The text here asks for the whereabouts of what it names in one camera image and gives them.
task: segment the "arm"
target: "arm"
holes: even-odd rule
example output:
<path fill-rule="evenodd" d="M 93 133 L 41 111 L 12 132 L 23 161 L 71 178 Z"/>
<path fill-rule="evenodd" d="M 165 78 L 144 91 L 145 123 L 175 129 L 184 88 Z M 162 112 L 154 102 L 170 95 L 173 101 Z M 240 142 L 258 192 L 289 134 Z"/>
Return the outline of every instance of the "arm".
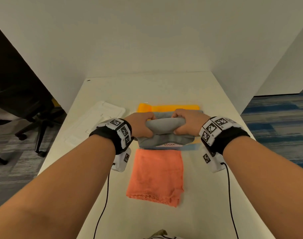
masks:
<path fill-rule="evenodd" d="M 210 118 L 178 109 L 186 124 L 176 134 L 199 136 Z M 224 149 L 223 157 L 251 204 L 276 238 L 303 238 L 303 169 L 257 141 L 241 136 Z"/>
<path fill-rule="evenodd" d="M 125 118 L 132 136 L 151 137 L 153 113 Z M 0 207 L 0 238 L 76 238 L 115 157 L 111 140 L 90 136 Z"/>

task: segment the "chair caster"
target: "chair caster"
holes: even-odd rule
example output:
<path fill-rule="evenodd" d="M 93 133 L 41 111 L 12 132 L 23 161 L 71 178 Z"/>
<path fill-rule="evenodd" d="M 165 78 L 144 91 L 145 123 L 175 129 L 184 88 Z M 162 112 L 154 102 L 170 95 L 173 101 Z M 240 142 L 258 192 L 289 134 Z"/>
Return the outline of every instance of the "chair caster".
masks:
<path fill-rule="evenodd" d="M 37 155 L 41 158 L 44 158 L 46 156 L 47 152 L 44 152 L 44 151 L 40 151 L 37 153 Z"/>
<path fill-rule="evenodd" d="M 27 139 L 27 136 L 25 134 L 20 134 L 20 135 L 17 135 L 18 139 L 23 141 L 23 140 L 26 140 Z"/>

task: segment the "person's left hand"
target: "person's left hand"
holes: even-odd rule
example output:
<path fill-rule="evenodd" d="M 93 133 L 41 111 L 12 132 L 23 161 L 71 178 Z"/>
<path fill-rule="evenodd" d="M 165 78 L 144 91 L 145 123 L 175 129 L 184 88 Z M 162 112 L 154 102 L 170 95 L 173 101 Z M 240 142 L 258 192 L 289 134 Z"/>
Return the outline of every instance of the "person's left hand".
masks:
<path fill-rule="evenodd" d="M 146 127 L 148 119 L 157 119 L 152 112 L 135 112 L 125 117 L 124 120 L 128 121 L 132 127 L 132 137 L 148 137 L 151 138 L 154 134 Z"/>

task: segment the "gray cloth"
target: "gray cloth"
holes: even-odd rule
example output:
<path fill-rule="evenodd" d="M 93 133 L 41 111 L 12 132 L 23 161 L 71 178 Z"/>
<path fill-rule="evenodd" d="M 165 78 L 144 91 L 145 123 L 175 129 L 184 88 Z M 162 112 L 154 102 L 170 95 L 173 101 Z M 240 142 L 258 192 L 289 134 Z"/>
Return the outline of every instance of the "gray cloth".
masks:
<path fill-rule="evenodd" d="M 173 112 L 154 112 L 157 120 L 146 121 L 146 126 L 154 133 L 152 138 L 140 137 L 139 147 L 152 148 L 166 143 L 185 145 L 192 143 L 195 139 L 192 135 L 175 135 L 173 132 L 186 123 L 184 118 L 171 118 Z"/>

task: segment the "white table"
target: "white table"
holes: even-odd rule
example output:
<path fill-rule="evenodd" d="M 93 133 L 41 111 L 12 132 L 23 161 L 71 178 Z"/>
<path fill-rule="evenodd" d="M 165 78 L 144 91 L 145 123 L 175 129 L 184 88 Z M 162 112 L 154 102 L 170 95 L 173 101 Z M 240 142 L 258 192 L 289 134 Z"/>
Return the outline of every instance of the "white table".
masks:
<path fill-rule="evenodd" d="M 135 112 L 138 104 L 198 104 L 210 116 L 224 115 L 245 127 L 211 72 L 134 74 L 89 78 L 84 81 L 40 173 L 72 149 L 63 142 L 64 132 L 97 101 Z M 200 151 L 183 151 L 184 189 L 177 208 L 129 199 L 126 189 L 138 144 L 123 173 L 111 171 L 106 210 L 96 238 L 146 238 L 160 229 L 186 239 L 236 238 L 229 211 L 226 170 L 211 173 Z M 274 238 L 231 173 L 233 217 L 239 238 Z M 93 238 L 106 200 L 106 185 L 88 215 L 78 238 Z"/>

